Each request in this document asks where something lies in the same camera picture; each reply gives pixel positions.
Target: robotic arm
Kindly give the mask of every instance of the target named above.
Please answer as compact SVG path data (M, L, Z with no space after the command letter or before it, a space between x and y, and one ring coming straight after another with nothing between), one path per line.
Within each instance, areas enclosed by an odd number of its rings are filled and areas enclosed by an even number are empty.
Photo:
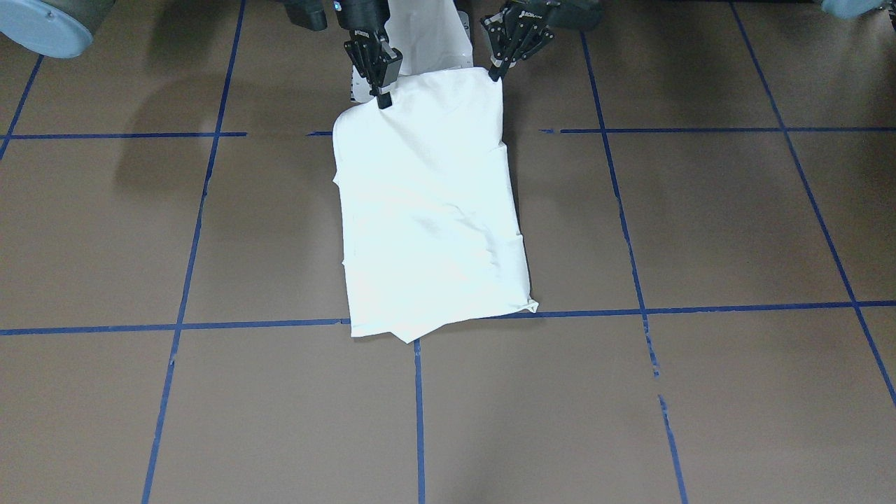
M327 27L322 0L281 0L289 19L309 30ZM345 43L351 63L370 84L380 109L392 105L390 86L398 79L401 52L389 45L385 23L387 0L336 0L339 25L349 31ZM554 39L552 28L592 30L603 15L600 0L508 0L501 10L482 18L492 53L492 80L502 79L520 60L529 59Z
M286 0L289 20L309 30L327 27L322 0ZM385 24L389 21L387 0L335 0L336 18L340 27L349 31L345 51L351 64L370 84L370 94L380 109L392 105L389 87L398 79L401 52L389 45Z

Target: brown floor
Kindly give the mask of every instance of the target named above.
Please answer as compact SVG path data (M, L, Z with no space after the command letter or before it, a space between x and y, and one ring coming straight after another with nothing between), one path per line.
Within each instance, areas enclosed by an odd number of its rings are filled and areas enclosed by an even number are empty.
M418 345L345 325L344 38L263 0L0 37L3 503L894 502L885 13L559 33L505 85L542 311Z

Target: white cloth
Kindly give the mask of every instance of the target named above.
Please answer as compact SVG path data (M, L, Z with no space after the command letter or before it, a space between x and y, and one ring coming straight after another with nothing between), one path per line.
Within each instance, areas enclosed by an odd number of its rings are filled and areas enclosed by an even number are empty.
M394 104L333 128L351 335L405 343L528 309L529 269L501 142L501 83L482 68L399 78Z
M389 44L401 51L401 75L473 66L473 46L452 0L389 0ZM367 103L370 84L352 67L351 94Z

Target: white plastic part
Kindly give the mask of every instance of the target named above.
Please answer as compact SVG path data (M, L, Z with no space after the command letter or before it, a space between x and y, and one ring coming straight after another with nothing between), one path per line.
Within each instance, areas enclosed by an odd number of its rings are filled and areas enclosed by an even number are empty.
M38 0L0 0L0 31L44 56L75 57L93 35L72 16Z
M822 10L841 19L851 19L881 5L882 0L823 0Z

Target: blue tape line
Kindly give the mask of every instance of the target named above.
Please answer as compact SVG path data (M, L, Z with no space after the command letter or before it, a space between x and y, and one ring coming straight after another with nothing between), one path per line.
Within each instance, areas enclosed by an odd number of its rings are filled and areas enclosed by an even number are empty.
M305 320L258 320L250 322L187 322L186 330L250 329L257 327L337 326L347 324L346 318L309 318Z
M25 83L25 89L24 91L22 91L22 97L19 99L19 105L15 108L13 121L9 123L9 129L6 130L6 135L4 136L3 143L0 144L0 160L2 160L4 155L6 154L6 147L9 146L9 141L13 139L13 131L15 131L15 125L19 123L19 117L22 116L22 109L25 108L25 100L28 99L28 95L29 93L31 93L31 86L34 85L34 80L38 77L40 64L43 63L43 61L43 55L38 56L38 60L34 62L34 67L31 68L31 75L28 77L28 82Z
M663 423L666 424L666 438L669 441L669 452L672 454L672 465L675 467L675 477L678 480L678 496L681 498L681 504L687 504L687 489L685 487L685 477L681 472L681 460L678 458L678 446L675 442L675 434L672 432L672 426L669 423L669 409L666 405L666 399L663 395L659 395L659 409L663 412Z
M599 134L649 134L649 133L778 133L780 127L572 127L555 130L539 129L539 132L552 135L599 135ZM850 132L896 132L896 127L789 127L785 131L806 133L850 133ZM332 131L313 131L306 136L332 136Z
M753 65L756 67L756 72L759 74L759 78L762 81L762 86L765 89L765 94L768 95L771 109L774 111L775 117L778 119L780 129L784 133L784 138L787 140L787 145L790 149L790 155L793 157L793 162L797 167L799 178L803 182L803 188L806 190L806 196L808 196L809 203L812 205L812 210L815 213L815 218L818 220L818 225L822 229L824 240L827 242L828 249L831 251L831 256L834 259L834 264L837 266L837 271L840 272L840 278L843 281L843 286L846 287L846 292L849 295L849 300L851 302L852 308L856 312L856 317L858 317L858 323L862 326L862 332L865 333L865 339L868 341L868 347L871 349L871 353L874 355L874 361L877 363L877 368L881 372L883 383L886 385L887 391L890 393L890 399L893 402L893 406L896 406L896 389L894 389L892 380L890 379L890 374L887 372L887 368L883 364L881 354L877 350L877 344L874 342L874 338L871 336L871 332L868 330L865 316L862 314L862 308L859 306L858 301L856 300L856 294L855 292L853 292L852 285L849 283L849 278L846 275L846 269L843 267L843 264L840 261L840 254L837 253L837 248L834 247L833 239L831 238L831 234L828 231L828 226L827 224L825 224L824 218L822 217L822 211L819 208L818 203L815 201L815 196L812 193L812 188L809 186L809 180L806 177L806 172L803 170L803 164L800 162L799 156L797 155L797 149L796 147L794 147L793 141L790 139L790 134L788 133L787 128L784 126L784 118L781 116L780 110L778 109L778 103L775 101L774 96L771 94L771 87L769 86L768 80L765 78L765 72L762 71L762 67L759 65L759 59L756 57L756 53L753 49L753 44L750 42L750 38L746 34L744 23L741 21L740 15L737 14L737 8L735 7L734 2L728 2L728 5L731 7L731 12L734 14L735 21L737 22L737 27L740 29L740 33L744 38L746 48L750 53L750 57L753 59Z
M233 68L237 61L237 46L239 45L239 35L243 29L243 16L246 13L246 0L242 0L239 4L239 15L237 17L237 27L234 30L233 46L230 49L230 60L228 62L227 77L224 79L224 89L221 92L220 107L218 109L218 122L215 126L215 136L211 143L211 153L209 154L209 164L205 171L205 181L202 183L202 196L199 199L199 211L196 214L196 225L193 233L193 245L190 247L190 258L187 261L186 274L184 278L184 291L180 300L180 308L177 311L177 324L183 325L186 313L186 302L190 294L190 282L193 280L193 269L196 263L196 252L199 249L199 237L202 232L202 212L205 206L205 200L209 194L209 182L215 165L215 158L218 154L218 144L220 142L221 127L224 124L224 112L227 110L227 98L230 92L230 81L233 78ZM159 459L159 445L162 438L162 430L165 427L165 414L168 411L168 396L171 392L171 383L174 379L174 367L177 357L177 349L180 345L181 329L178 328L171 341L171 353L168 358L168 372L165 374L165 386L162 388L162 397L159 402L159 418L156 420L156 432L152 441L152 449L150 451L150 462L146 469L146 480L143 484L142 504L149 504L150 494L152 491L152 479L155 475L156 462Z
M168 368L165 371L165 385L162 387L162 398L159 403L159 417L156 419L156 430L152 436L150 462L146 467L146 480L143 482L142 504L149 504L152 479L156 473L156 462L159 460L159 446L162 441L162 429L165 427L165 413L168 411L168 396L171 393L171 381L174 379L175 357L177 356L177 347L180 344L180 329L175 331L172 340L171 353L168 355Z
M671 315L683 313L720 313L727 311L786 311L799 309L852 308L848 301L827 303L787 303L772 305L729 305L682 308L647 308L651 315Z
M896 132L896 127L889 126L870 126L870 127L789 127L787 131L807 132L807 133L892 133Z
M871 307L896 307L896 300L882 300L882 301L860 301L858 306L862 308L871 308Z
M653 366L653 376L659 376L659 361L657 354L653 351L653 341L650 338L650 322L647 317L647 308L644 306L644 295L641 289L641 279L638 276L638 266L634 260L634 249L632 248L632 239L628 232L628 222L625 219L625 208L622 204L622 194L619 192L619 181L616 179L616 168L613 164L613 153L610 151L610 141L607 136L607 124L604 122L604 112L600 106L600 96L598 94L598 83L594 78L594 68L591 66L591 52L588 50L588 40L585 39L585 33L579 32L582 39L582 51L585 55L585 65L588 67L588 78L591 82L591 94L594 95L594 107L598 112L598 121L600 122L601 137L604 141L604 152L607 155L607 165L610 170L610 179L613 181L613 194L616 196L616 203L619 207L619 222L622 225L622 234L625 237L625 244L628 246L628 259L632 265L632 279L634 280L634 291L638 296L638 309L641 313L641 321L644 325L644 338L647 340L647 351L650 353L650 363Z
M896 300L860 301L865 307L896 307ZM849 301L823 303L787 303L771 305L723 305L701 307L647 308L648 315L676 315L687 313L720 313L730 311L787 311L800 309L852 308ZM540 311L538 313L512 313L500 317L487 317L483 320L503 320L513 318L571 318L571 317L624 317L640 315L638 308L623 309L583 309L570 311ZM70 326L70 327L24 327L0 329L0 336L19 335L73 335L85 333L135 333L149 331L174 331L177 329L196 331L210 329L248 329L257 327L294 327L294 326L336 326L349 325L348 318L304 318L288 320L249 320L236 322L185 322L184 324L145 324L130 326Z
M423 367L420 340L414 340L415 389L417 396L417 503L426 504L426 458L423 438Z
M86 140L103 138L195 138L215 136L246 136L245 131L215 132L186 132L186 133L72 133L58 135L12 135L13 140Z
M142 326L28 327L23 329L0 329L0 336L137 333L149 331L173 331L175 329L177 329L177 324L146 324Z
M561 129L562 135L595 135L623 133L777 133L777 127L600 127Z
M629 309L582 309L572 311L538 311L531 313L522 311L498 317L486 317L484 320L502 320L508 318L569 318L569 317L618 317L622 315L640 315L637 308Z

